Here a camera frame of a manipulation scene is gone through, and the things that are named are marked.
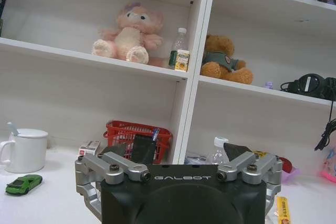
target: green bottle label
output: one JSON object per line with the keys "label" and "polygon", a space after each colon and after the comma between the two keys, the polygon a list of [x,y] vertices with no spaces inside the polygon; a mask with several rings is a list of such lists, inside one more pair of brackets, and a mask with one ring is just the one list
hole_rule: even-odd
{"label": "green bottle label", "polygon": [[171,51],[169,58],[169,66],[175,67],[176,57],[177,57],[177,51]]}

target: water bottle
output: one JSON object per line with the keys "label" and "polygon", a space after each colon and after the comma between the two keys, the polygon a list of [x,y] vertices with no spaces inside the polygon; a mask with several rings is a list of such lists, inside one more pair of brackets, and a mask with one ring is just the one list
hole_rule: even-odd
{"label": "water bottle", "polygon": [[186,39],[186,33],[187,29],[180,27],[178,29],[178,34],[175,39],[175,42],[173,43],[172,50],[170,52],[170,58],[169,58],[169,68],[175,69],[175,63],[176,63],[176,56],[177,56],[177,50],[188,50],[187,45],[187,39]]}
{"label": "water bottle", "polygon": [[223,137],[215,137],[214,150],[206,158],[208,164],[220,165],[223,163],[229,163],[229,158],[224,150],[224,143],[228,143],[229,140]]}

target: mug handle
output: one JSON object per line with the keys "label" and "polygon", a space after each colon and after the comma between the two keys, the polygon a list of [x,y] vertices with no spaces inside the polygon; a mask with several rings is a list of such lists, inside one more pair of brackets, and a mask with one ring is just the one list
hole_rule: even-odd
{"label": "mug handle", "polygon": [[0,164],[1,165],[8,165],[11,162],[9,159],[2,160],[1,156],[2,156],[2,151],[4,150],[5,145],[14,144],[14,143],[15,143],[14,140],[8,140],[8,141],[4,141],[0,143]]}

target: black cable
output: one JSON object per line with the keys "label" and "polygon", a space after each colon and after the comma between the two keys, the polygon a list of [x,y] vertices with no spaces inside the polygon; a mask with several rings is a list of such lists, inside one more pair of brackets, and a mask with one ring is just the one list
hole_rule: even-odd
{"label": "black cable", "polygon": [[334,91],[334,87],[328,86],[328,88],[331,89],[332,94],[333,94],[333,99],[331,101],[331,108],[330,108],[330,114],[329,114],[329,121],[325,127],[325,131],[322,134],[322,139],[318,143],[318,145],[315,147],[315,151],[317,150],[323,150],[325,147],[327,147],[330,143],[330,134],[336,131],[336,118],[334,120],[331,120],[331,115],[332,115],[332,108],[334,105],[334,100],[336,100],[336,94]]}

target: green vest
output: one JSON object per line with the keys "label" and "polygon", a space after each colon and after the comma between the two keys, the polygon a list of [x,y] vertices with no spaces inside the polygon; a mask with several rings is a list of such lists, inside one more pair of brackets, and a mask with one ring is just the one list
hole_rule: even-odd
{"label": "green vest", "polygon": [[229,72],[237,70],[238,60],[231,59],[228,55],[223,52],[206,52],[203,64],[208,62],[216,62],[223,67],[227,68]]}

